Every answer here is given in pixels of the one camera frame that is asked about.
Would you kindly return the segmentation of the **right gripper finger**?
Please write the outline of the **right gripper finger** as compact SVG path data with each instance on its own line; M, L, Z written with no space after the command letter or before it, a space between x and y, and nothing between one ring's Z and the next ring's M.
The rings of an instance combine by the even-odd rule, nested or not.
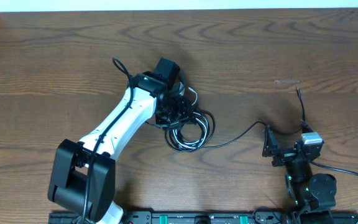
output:
M301 122L301 130L302 130L302 133L311 133L312 132L312 128L309 126L309 124L303 120Z
M272 157L276 154L278 154L278 142L275 139L270 125L267 125L264 129L264 146L262 156Z

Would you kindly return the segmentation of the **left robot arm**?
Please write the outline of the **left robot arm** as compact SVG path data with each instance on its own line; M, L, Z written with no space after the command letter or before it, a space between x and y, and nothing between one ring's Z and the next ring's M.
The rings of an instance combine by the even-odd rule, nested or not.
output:
M173 131L194 121L193 106L184 96L183 71L144 72L129 78L119 104L92 132L57 147L48 199L69 210L55 223L119 223L123 209L115 195L116 162L121 152L150 118L155 126Z

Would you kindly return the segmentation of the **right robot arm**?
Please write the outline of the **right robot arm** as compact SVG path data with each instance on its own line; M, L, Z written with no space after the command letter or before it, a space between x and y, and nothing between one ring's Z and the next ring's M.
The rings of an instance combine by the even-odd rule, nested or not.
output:
M324 141L306 122L293 147L280 148L273 129L267 125L262 155L274 167L286 168L285 182L295 208L280 217L280 223L333 223L330 208L336 205L336 179L331 174L313 174L310 164L320 156Z

